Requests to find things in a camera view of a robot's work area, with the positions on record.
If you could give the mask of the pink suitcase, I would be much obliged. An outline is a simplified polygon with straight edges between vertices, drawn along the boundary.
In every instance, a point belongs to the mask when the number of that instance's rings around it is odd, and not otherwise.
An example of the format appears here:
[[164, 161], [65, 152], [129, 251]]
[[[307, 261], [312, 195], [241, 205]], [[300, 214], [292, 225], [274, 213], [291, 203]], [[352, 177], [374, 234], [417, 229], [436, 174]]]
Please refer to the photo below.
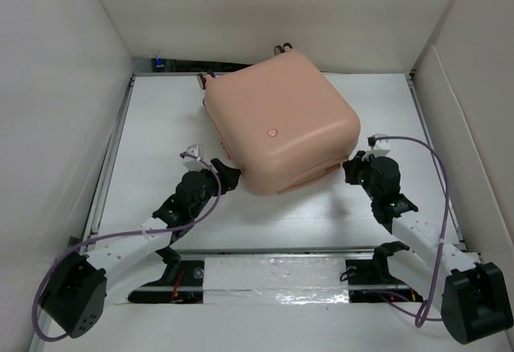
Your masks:
[[356, 111], [290, 43], [250, 67], [197, 78], [206, 114], [253, 194], [307, 186], [340, 168], [357, 146]]

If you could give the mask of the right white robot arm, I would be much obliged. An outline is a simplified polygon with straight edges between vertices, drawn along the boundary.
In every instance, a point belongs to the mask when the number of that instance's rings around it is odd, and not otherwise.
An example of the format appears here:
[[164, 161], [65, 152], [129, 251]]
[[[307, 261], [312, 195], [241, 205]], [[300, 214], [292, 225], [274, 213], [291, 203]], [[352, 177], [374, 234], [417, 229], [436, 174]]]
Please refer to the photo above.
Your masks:
[[513, 316], [504, 275], [441, 239], [401, 192], [395, 160], [359, 151], [344, 162], [345, 181], [361, 186], [375, 219], [395, 237], [375, 248], [371, 273], [400, 280], [439, 311], [449, 334], [465, 345], [510, 329]]

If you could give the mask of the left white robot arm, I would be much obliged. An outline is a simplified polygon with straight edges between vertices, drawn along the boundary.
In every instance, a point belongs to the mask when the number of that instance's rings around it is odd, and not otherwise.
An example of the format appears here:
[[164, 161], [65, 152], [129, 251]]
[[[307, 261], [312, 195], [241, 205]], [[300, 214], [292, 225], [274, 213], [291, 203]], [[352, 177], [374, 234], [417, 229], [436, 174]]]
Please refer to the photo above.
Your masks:
[[215, 158], [210, 162], [183, 152], [201, 165], [189, 170], [175, 191], [137, 229], [86, 239], [60, 255], [41, 280], [31, 306], [37, 336], [47, 336], [39, 325], [46, 313], [63, 330], [65, 338], [79, 338], [100, 319], [104, 309], [149, 281], [172, 284], [179, 273], [179, 255], [171, 245], [206, 219], [220, 198], [233, 191], [240, 170]]

